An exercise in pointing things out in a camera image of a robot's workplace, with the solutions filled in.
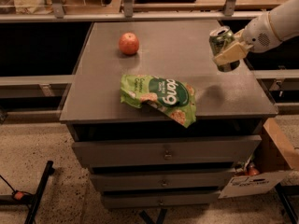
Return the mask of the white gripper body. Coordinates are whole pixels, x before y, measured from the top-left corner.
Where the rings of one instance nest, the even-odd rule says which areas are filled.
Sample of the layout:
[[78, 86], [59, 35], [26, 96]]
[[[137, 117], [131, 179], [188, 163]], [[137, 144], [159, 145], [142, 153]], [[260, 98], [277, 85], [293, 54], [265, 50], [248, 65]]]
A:
[[271, 26], [269, 12], [250, 21], [244, 28], [242, 38], [253, 53], [264, 53], [281, 44]]

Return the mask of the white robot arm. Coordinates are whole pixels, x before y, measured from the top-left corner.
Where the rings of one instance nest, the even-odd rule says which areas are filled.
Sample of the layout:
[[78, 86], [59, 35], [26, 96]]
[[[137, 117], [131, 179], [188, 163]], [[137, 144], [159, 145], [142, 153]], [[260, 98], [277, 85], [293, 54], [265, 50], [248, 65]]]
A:
[[282, 42], [299, 36], [299, 0], [289, 0], [251, 20], [233, 33], [222, 26], [209, 35], [213, 62], [222, 72], [234, 70], [231, 64], [244, 59], [249, 52], [263, 53]]

